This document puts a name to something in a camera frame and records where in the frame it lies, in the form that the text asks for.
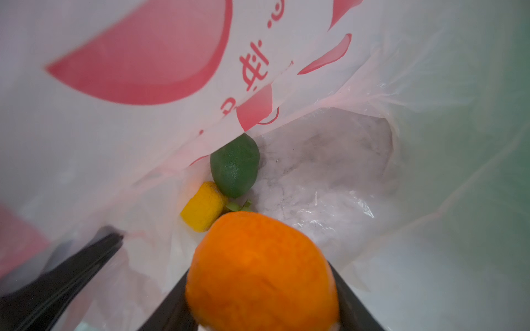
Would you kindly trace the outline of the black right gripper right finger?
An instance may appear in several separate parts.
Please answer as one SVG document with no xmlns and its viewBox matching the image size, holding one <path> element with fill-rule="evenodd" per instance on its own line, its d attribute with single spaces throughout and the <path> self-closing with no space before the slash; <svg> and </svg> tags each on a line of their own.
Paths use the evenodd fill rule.
<svg viewBox="0 0 530 331">
<path fill-rule="evenodd" d="M 339 275 L 338 271 L 331 264 L 329 266 L 338 292 L 339 331 L 385 331 Z"/>
</svg>

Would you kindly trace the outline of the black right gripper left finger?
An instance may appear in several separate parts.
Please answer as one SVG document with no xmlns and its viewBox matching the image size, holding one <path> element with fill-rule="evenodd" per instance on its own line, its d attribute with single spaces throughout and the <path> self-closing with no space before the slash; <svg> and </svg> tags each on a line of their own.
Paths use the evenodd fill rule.
<svg viewBox="0 0 530 331">
<path fill-rule="evenodd" d="M 185 297 L 188 272 L 183 274 L 138 331 L 198 331 L 199 324 L 193 318 Z"/>
</svg>

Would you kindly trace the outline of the pink plastic bag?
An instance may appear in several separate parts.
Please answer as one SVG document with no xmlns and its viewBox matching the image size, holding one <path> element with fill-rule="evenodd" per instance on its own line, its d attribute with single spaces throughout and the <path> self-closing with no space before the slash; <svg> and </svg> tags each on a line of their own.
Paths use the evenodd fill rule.
<svg viewBox="0 0 530 331">
<path fill-rule="evenodd" d="M 528 1 L 3 1 L 1 293 L 121 230 L 55 329 L 138 329 L 242 133 L 384 329 L 529 329 Z"/>
</svg>

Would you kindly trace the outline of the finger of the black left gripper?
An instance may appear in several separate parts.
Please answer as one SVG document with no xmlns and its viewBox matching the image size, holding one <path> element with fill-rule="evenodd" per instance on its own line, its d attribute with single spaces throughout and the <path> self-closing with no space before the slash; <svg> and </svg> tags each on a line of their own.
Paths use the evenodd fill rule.
<svg viewBox="0 0 530 331">
<path fill-rule="evenodd" d="M 52 330 L 70 303 L 123 245 L 110 231 L 33 282 L 1 297 L 2 330 Z"/>
</svg>

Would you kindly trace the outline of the orange fruit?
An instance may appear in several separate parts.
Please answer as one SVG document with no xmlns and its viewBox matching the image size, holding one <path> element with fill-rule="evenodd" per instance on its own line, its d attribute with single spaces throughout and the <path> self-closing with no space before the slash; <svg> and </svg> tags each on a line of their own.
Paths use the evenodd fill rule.
<svg viewBox="0 0 530 331">
<path fill-rule="evenodd" d="M 303 233 L 254 212 L 218 219 L 186 280 L 192 316 L 211 330 L 337 330 L 331 266 Z"/>
</svg>

